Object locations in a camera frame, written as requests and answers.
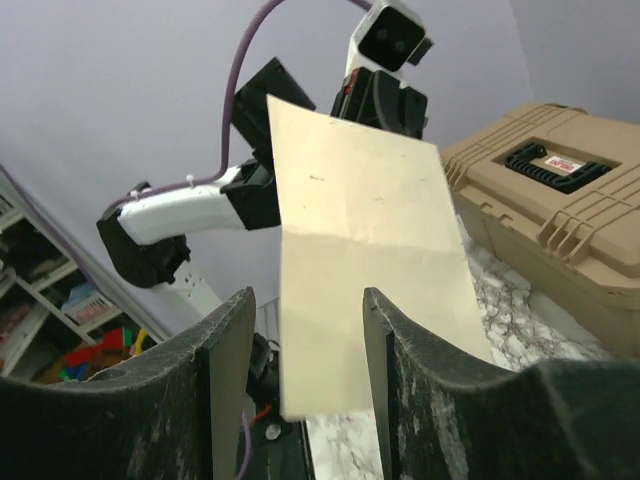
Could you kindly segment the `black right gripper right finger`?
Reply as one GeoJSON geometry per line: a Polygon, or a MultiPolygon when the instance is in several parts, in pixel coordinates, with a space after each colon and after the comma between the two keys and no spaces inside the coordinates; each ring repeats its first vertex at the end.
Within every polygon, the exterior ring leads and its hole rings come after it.
{"type": "Polygon", "coordinates": [[[387,479],[635,479],[639,365],[547,360],[511,372],[368,288],[363,324],[387,479]]]}

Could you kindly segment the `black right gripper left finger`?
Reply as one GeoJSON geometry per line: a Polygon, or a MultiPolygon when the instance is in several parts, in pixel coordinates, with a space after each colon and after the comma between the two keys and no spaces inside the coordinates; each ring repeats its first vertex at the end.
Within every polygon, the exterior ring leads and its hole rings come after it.
{"type": "Polygon", "coordinates": [[[231,479],[255,296],[86,381],[1,382],[5,479],[231,479]]]}

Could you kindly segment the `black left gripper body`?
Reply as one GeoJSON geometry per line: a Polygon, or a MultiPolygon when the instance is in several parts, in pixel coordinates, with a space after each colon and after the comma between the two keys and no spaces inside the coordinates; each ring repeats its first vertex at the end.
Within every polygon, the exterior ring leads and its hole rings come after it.
{"type": "Polygon", "coordinates": [[[368,127],[422,139],[428,98],[390,74],[359,67],[336,95],[331,116],[368,127]]]}

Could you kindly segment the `beige lined letter paper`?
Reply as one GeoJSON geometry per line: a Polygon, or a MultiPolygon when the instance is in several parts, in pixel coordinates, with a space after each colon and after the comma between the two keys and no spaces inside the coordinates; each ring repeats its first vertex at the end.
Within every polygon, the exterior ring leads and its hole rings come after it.
{"type": "Polygon", "coordinates": [[[491,346],[438,148],[270,97],[282,226],[281,412],[372,405],[364,290],[482,360],[491,346]]]}

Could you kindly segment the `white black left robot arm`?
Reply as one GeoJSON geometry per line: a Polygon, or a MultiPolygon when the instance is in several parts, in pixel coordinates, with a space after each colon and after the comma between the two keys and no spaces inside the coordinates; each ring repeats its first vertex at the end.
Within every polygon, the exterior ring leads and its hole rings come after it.
{"type": "MultiPolygon", "coordinates": [[[[252,149],[249,160],[202,185],[190,180],[176,190],[161,191],[142,182],[97,222],[120,277],[153,291],[190,325],[222,301],[192,264],[187,234],[252,231],[280,223],[267,112],[270,95],[308,110],[316,108],[280,60],[271,59],[232,98],[232,124],[252,149]]],[[[331,114],[421,139],[427,105],[427,96],[399,74],[358,66],[344,79],[331,114]]]]}

